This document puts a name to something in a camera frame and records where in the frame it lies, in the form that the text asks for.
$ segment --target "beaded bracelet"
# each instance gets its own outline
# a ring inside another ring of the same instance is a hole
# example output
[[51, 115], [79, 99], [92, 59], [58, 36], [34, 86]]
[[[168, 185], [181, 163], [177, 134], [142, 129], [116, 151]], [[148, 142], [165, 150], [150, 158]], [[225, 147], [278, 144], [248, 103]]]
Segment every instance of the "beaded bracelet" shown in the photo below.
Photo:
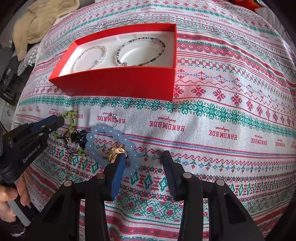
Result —
[[72, 152], [70, 149], [69, 149], [69, 146], [68, 146], [68, 140], [71, 136], [71, 133], [75, 132], [75, 122], [74, 122], [74, 119], [75, 119], [75, 112], [73, 110], [69, 110], [69, 111], [66, 111], [64, 114], [61, 114], [62, 117], [64, 117], [65, 119], [70, 119], [70, 125], [69, 127], [67, 128], [67, 131], [63, 134], [63, 135], [59, 135], [59, 132], [58, 130], [56, 130], [54, 132], [54, 138], [55, 139], [62, 139], [65, 143], [64, 147], [66, 148], [67, 152], [72, 155], [72, 156], [82, 156], [82, 157], [85, 157], [85, 154], [83, 152], [83, 148], [78, 148], [77, 151], [75, 152]]
[[84, 51], [82, 52], [82, 54], [80, 54], [80, 55], [78, 56], [78, 58], [75, 60], [74, 64], [72, 65], [72, 69], [71, 69], [71, 73], [72, 73], [72, 74], [75, 73], [75, 72], [74, 72], [75, 65], [77, 64], [77, 61], [82, 57], [82, 55], [84, 55], [87, 51], [89, 51], [89, 50], [91, 50], [91, 49], [94, 49], [94, 48], [101, 48], [101, 49], [103, 49], [104, 52], [103, 52], [103, 55], [102, 55], [100, 58], [98, 58], [98, 59], [96, 60], [96, 63], [95, 63], [93, 66], [91, 66], [89, 69], [87, 69], [87, 70], [94, 69], [97, 65], [99, 65], [100, 63], [102, 63], [102, 61], [103, 61], [104, 58], [106, 57], [106, 54], [107, 54], [107, 48], [106, 48], [105, 46], [103, 46], [103, 45], [92, 46], [92, 47], [90, 47], [90, 48], [84, 50]]
[[95, 135], [99, 134], [100, 132], [105, 133], [107, 136], [112, 136], [115, 140], [119, 140], [120, 144], [124, 145], [130, 166], [125, 168], [123, 177], [132, 177], [135, 171], [140, 168], [139, 154], [134, 150], [134, 143], [129, 141], [128, 136], [123, 135], [120, 130], [114, 129], [111, 126], [102, 123], [98, 126], [91, 127], [91, 132], [86, 135], [87, 143], [85, 144], [85, 149], [88, 151], [89, 156], [102, 167], [105, 167], [110, 163], [98, 153], [97, 149], [94, 148], [93, 141], [95, 139]]
[[151, 39], [152, 42], [154, 42], [154, 43], [157, 43], [157, 42], [161, 43], [163, 47], [162, 47], [161, 51], [159, 52], [159, 54], [158, 54], [155, 58], [150, 59], [149, 61], [144, 62], [144, 63], [141, 63], [141, 64], [138, 64], [138, 65], [132, 65], [131, 67], [134, 67], [134, 66], [144, 66], [144, 65], [146, 65], [146, 64], [152, 63], [152, 62], [154, 62], [155, 60], [157, 60], [157, 59], [163, 54], [163, 52], [165, 51], [165, 43], [164, 43], [163, 41], [161, 41], [160, 39], [158, 39], [158, 38], [142, 37], [142, 38], [132, 39], [132, 40], [128, 41], [127, 43], [125, 43], [124, 45], [122, 45], [121, 48], [117, 51], [117, 53], [116, 53], [116, 61], [117, 61], [117, 63], [118, 63], [119, 65], [121, 65], [121, 66], [123, 66], [123, 67], [127, 67], [127, 65], [128, 65], [128, 63], [126, 63], [126, 62], [123, 62], [123, 63], [122, 63], [122, 62], [120, 62], [120, 60], [119, 60], [119, 53], [120, 53], [120, 51], [124, 48], [124, 46], [126, 46], [127, 44], [132, 43], [132, 42], [134, 42], [134, 41], [136, 41], [136, 40], [140, 40], [140, 39]]

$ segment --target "red box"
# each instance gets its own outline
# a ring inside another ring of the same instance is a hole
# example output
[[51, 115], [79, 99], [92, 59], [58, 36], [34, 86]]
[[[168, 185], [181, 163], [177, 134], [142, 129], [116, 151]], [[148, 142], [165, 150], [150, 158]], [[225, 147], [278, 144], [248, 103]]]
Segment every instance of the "red box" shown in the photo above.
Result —
[[[116, 67], [59, 76], [67, 60], [79, 45], [108, 36], [145, 31], [174, 33], [172, 68]], [[111, 28], [85, 36], [70, 45], [49, 80], [69, 96], [121, 96], [172, 101], [176, 74], [176, 31], [176, 24], [145, 23]]]

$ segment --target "metal screw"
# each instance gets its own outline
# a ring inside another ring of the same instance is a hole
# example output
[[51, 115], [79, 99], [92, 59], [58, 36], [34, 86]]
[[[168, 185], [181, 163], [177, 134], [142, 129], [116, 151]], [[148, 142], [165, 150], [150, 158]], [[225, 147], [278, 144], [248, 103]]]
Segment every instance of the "metal screw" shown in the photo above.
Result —
[[69, 180], [64, 182], [65, 187], [70, 187], [71, 185], [72, 185], [72, 182]]
[[191, 178], [191, 173], [189, 173], [189, 172], [184, 172], [183, 173], [183, 177], [185, 177], [185, 178]]
[[225, 184], [225, 182], [224, 182], [223, 180], [221, 180], [221, 179], [218, 179], [218, 180], [216, 181], [216, 183], [217, 183], [219, 186], [223, 186], [223, 185]]
[[105, 174], [101, 172], [101, 173], [98, 173], [96, 175], [96, 177], [97, 177], [97, 179], [104, 179], [105, 178]]

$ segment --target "human hand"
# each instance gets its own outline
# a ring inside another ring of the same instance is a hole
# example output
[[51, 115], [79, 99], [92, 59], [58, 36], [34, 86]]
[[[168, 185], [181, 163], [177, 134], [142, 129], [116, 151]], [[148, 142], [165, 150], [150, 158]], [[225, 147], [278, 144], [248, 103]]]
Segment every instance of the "human hand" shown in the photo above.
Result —
[[23, 206], [30, 204], [30, 195], [27, 189], [26, 181], [23, 175], [20, 176], [16, 184], [17, 189], [0, 186], [0, 219], [5, 222], [12, 223], [16, 221], [15, 213], [8, 206], [6, 201], [12, 201], [20, 195], [20, 203]]

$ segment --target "beige cloth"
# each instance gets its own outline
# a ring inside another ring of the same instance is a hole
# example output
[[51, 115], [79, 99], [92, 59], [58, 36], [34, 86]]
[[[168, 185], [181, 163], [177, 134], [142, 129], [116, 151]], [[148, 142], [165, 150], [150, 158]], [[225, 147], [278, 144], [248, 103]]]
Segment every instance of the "beige cloth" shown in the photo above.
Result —
[[79, 0], [37, 0], [16, 21], [13, 42], [19, 61], [27, 54], [27, 45], [42, 40], [54, 22], [79, 8]]

